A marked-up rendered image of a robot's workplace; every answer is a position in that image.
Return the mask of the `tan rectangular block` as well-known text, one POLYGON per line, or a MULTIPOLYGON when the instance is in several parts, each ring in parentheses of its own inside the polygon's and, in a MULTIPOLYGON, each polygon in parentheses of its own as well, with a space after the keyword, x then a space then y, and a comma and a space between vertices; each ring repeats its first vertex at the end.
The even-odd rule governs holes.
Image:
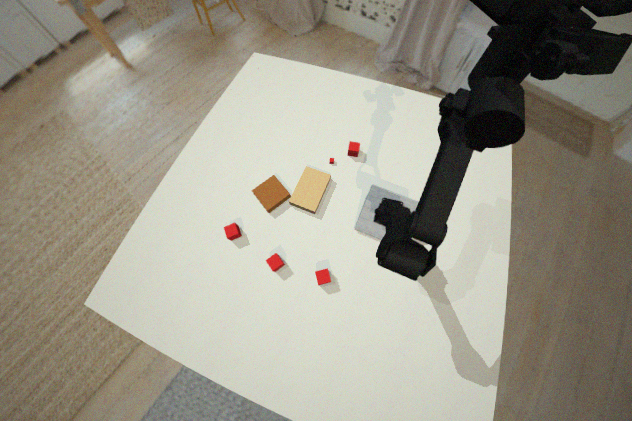
POLYGON ((316 214, 330 179, 330 174, 306 166, 289 204, 316 214))

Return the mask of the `brown square block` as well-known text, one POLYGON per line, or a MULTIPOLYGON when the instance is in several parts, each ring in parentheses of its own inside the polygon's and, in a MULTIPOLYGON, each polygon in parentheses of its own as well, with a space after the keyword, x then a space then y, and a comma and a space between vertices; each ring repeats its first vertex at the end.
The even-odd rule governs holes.
POLYGON ((254 188, 252 193, 268 214, 291 197, 274 175, 254 188))

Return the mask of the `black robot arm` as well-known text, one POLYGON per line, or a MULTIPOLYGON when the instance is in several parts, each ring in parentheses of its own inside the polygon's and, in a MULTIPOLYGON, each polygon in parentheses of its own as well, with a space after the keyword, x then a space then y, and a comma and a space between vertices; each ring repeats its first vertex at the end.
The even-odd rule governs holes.
POLYGON ((527 40, 525 54, 531 60, 525 66, 531 66, 530 71, 501 64, 487 47, 467 78, 471 91, 461 87, 440 101, 441 143, 416 210, 410 212, 403 202, 387 198, 375 210, 373 222, 386 228, 376 252, 378 265, 414 281, 436 265, 437 249, 446 236, 446 222, 473 151, 506 147, 523 137, 525 102, 520 83, 530 72, 538 80, 558 79, 564 72, 613 74, 632 43, 627 33, 592 29, 597 22, 591 17, 582 27, 550 30, 551 23, 543 17, 527 40), (411 237, 431 245, 431 250, 411 237))

